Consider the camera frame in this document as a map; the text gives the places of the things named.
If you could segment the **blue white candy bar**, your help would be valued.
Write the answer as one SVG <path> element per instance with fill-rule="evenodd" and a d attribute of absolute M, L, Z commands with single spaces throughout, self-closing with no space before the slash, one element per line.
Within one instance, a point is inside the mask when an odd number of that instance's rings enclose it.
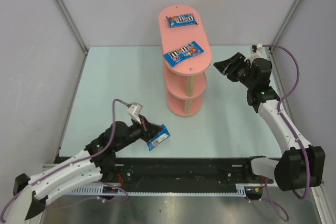
<path fill-rule="evenodd" d="M 163 141 L 171 136 L 167 127 L 164 124 L 162 124 L 161 127 L 162 129 L 160 130 L 160 132 L 153 139 L 147 142 L 149 151 L 152 151 L 159 144 L 161 144 Z"/>

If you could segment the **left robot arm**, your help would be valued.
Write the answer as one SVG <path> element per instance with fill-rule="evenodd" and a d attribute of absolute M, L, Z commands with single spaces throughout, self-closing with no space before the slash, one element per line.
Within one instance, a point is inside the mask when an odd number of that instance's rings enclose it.
<path fill-rule="evenodd" d="M 143 140 L 149 150 L 170 134 L 165 125 L 150 123 L 144 116 L 128 126 L 116 121 L 83 150 L 64 162 L 34 176 L 25 173 L 14 180 L 13 195 L 31 187 L 29 206 L 22 213 L 29 220 L 42 213 L 46 206 L 64 194 L 92 182 L 107 182 L 116 171 L 115 154 L 128 145 Z"/>

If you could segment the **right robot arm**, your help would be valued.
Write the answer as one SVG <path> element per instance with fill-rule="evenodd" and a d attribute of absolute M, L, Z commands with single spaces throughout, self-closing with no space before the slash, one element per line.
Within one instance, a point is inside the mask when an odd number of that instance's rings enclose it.
<path fill-rule="evenodd" d="M 279 160 L 252 158 L 252 172 L 274 180 L 283 191 L 320 186 L 325 152 L 322 147 L 313 146 L 285 112 L 281 98 L 270 85 L 271 61 L 259 53 L 245 57 L 237 52 L 213 65 L 228 80 L 240 82 L 247 88 L 248 105 L 266 122 L 280 147 Z"/>

